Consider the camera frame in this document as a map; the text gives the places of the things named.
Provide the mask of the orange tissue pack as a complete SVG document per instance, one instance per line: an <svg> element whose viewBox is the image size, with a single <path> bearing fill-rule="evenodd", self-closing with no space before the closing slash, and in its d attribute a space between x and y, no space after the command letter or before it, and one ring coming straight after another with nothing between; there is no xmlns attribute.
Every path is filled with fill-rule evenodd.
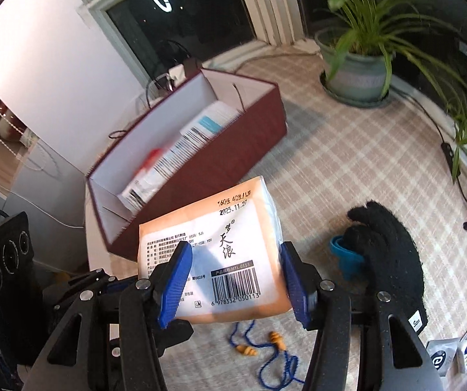
<svg viewBox="0 0 467 391"><path fill-rule="evenodd" d="M282 229L263 177L141 224L139 276L167 263L181 241L192 247L192 265L177 319L232 322L290 310L279 262Z"/></svg>

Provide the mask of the teal blue soft item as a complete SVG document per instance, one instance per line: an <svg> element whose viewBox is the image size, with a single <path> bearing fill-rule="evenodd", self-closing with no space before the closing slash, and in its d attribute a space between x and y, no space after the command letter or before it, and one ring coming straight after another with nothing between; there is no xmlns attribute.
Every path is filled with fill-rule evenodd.
<svg viewBox="0 0 467 391"><path fill-rule="evenodd" d="M339 261L340 272L347 281L362 280L366 267L364 256L343 247L342 241L343 236L335 236L329 243L332 254Z"/></svg>

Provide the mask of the grey sachet black circle logo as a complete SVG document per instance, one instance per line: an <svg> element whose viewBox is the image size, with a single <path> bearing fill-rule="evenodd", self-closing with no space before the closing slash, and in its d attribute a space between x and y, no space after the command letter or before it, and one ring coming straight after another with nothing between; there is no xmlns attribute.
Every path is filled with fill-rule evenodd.
<svg viewBox="0 0 467 391"><path fill-rule="evenodd" d="M459 338L431 340L427 342L426 350L441 378L446 377L447 372L451 368L459 342Z"/></svg>

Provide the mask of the black knit hat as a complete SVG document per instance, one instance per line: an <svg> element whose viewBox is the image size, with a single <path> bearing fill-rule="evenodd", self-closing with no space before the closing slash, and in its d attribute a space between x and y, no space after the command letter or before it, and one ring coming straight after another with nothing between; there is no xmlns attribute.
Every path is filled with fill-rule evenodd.
<svg viewBox="0 0 467 391"><path fill-rule="evenodd" d="M422 333L428 324L422 263L408 230L388 208L373 200L351 208L347 217L352 225L343 235L342 246L364 257L369 278L366 292L389 293L416 334Z"/></svg>

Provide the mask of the checked beige rug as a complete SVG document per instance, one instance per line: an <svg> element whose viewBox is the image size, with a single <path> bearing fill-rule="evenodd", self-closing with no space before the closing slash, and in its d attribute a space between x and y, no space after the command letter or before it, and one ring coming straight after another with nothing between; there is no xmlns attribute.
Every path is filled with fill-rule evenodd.
<svg viewBox="0 0 467 391"><path fill-rule="evenodd" d="M416 242L429 324L422 342L467 331L467 204L453 186L438 133L418 109L391 99L381 109L334 101L318 80L320 57L249 61L238 73L278 83L287 136L247 174L264 176L283 235L323 277L343 282L329 240L350 225L347 211L375 200L395 213ZM241 356L231 325L194 326L192 338L160 362L168 390L260 390L259 366L271 349ZM456 364L446 390L467 390Z"/></svg>

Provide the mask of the dark red storage box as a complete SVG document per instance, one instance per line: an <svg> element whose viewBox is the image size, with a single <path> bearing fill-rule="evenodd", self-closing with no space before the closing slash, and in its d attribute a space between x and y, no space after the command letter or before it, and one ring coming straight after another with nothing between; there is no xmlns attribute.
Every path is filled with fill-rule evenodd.
<svg viewBox="0 0 467 391"><path fill-rule="evenodd" d="M132 214L119 195L147 155L164 147L214 102L237 109L239 116L175 172L138 214ZM106 250L135 260L140 224L235 186L286 134L286 111L277 83L201 69L140 116L88 174Z"/></svg>

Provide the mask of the large white plastic package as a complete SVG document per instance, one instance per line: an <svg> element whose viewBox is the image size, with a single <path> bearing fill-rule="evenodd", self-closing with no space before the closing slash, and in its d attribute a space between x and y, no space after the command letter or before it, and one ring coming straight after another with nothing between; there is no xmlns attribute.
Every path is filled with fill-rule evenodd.
<svg viewBox="0 0 467 391"><path fill-rule="evenodd" d="M172 141L149 152L119 195L121 203L136 214L186 162L240 115L239 109L221 101L205 107Z"/></svg>

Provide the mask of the small green spider plant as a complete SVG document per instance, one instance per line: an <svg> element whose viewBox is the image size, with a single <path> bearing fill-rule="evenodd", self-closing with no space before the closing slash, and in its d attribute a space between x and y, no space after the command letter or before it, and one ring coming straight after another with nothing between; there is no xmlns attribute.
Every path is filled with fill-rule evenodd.
<svg viewBox="0 0 467 391"><path fill-rule="evenodd" d="M467 158L467 97L463 92L453 89L454 96L446 101L446 113L453 120L455 148L451 161L451 176L453 184L458 182L462 155Z"/></svg>

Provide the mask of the potted spider plant grey pot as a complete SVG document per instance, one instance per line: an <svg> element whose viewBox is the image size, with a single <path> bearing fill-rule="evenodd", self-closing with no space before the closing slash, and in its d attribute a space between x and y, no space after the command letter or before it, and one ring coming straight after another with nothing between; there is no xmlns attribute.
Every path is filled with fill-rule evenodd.
<svg viewBox="0 0 467 391"><path fill-rule="evenodd" d="M443 81L467 93L467 81L448 62L414 43L419 36L456 36L452 24L426 14L414 0L327 0L339 25L314 35L326 62L324 87L334 99L358 108L376 108L390 94L395 57L422 74L438 97L448 101Z"/></svg>

